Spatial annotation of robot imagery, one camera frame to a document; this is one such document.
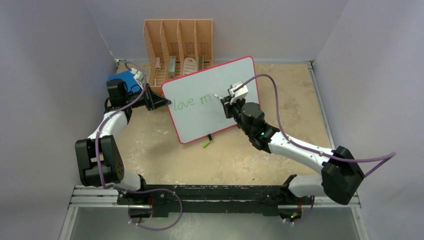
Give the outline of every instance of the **blue box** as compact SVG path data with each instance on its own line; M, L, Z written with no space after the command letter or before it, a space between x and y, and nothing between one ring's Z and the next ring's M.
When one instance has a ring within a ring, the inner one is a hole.
M131 87L134 85L136 86L132 88L132 92L137 92L141 89L134 79L134 74L132 74L129 70L110 76L107 80L110 81L113 79L122 79L124 82L126 82L128 92L131 91Z

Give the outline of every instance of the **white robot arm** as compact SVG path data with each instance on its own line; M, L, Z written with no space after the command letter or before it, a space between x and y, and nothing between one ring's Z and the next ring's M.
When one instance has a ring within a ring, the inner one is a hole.
M141 85L142 74L140 71L132 71L134 79ZM122 79L113 79L106 83L109 97L104 106L102 123L109 119L100 132L99 156L102 159L102 172L106 185L114 185L121 189L137 191L142 188L143 177L124 170L121 156L115 139L118 138L124 127L130 122L133 108L145 106L149 111L166 106L171 103L163 96L157 95L146 84L144 95L131 107L122 110L123 106L133 102L139 95L138 92L128 92ZM100 187L99 169L96 162L91 161L96 157L96 135L101 128L97 129L86 139L75 143L76 160L78 162L79 177L83 185Z
M237 82L228 89L229 95L219 97L226 118L233 118L238 127L249 137L249 141L258 150L270 154L282 155L295 160L317 172L319 175L289 177L286 184L296 197L328 196L339 204L348 204L364 179L364 173L357 163L337 161L329 156L353 159L352 154L344 147L336 150L316 146L291 136L284 136L276 127L265 122L265 114L254 102L246 102L248 94L246 86L236 90L243 83ZM314 153L293 144L318 150Z

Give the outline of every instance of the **table surface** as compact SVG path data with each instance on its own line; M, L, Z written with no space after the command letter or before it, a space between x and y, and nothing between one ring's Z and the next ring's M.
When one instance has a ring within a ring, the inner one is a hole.
M149 72L148 63L140 64ZM256 73L271 75L277 84L279 112L291 136L329 148L317 95L306 64L256 64ZM117 73L125 71L120 64ZM257 79L265 120L277 127L274 88ZM167 107L133 109L129 124L117 139L126 171L142 175L147 184L280 185L289 175L317 174L287 157L254 148L236 126L189 144L178 141Z

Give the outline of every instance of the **wooden organizer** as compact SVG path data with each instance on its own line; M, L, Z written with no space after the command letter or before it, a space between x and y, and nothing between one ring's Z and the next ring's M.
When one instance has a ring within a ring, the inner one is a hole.
M157 19L144 22L143 35L150 63L148 83L153 91L162 94L162 83L170 80L170 56L175 56L175 78L183 74L185 58L199 56L203 67L213 65L213 28L211 19ZM160 69L156 69L156 58L160 58Z

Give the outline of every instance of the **gray wall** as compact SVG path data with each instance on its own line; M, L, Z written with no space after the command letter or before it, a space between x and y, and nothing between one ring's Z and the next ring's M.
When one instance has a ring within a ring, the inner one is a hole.
M356 158L397 151L359 188L376 240L424 236L423 23L422 0L350 0L316 60L334 141Z
M115 64L81 0L0 6L0 238L57 239Z
M348 0L85 0L115 58L147 60L145 19L213 19L213 56L315 59Z

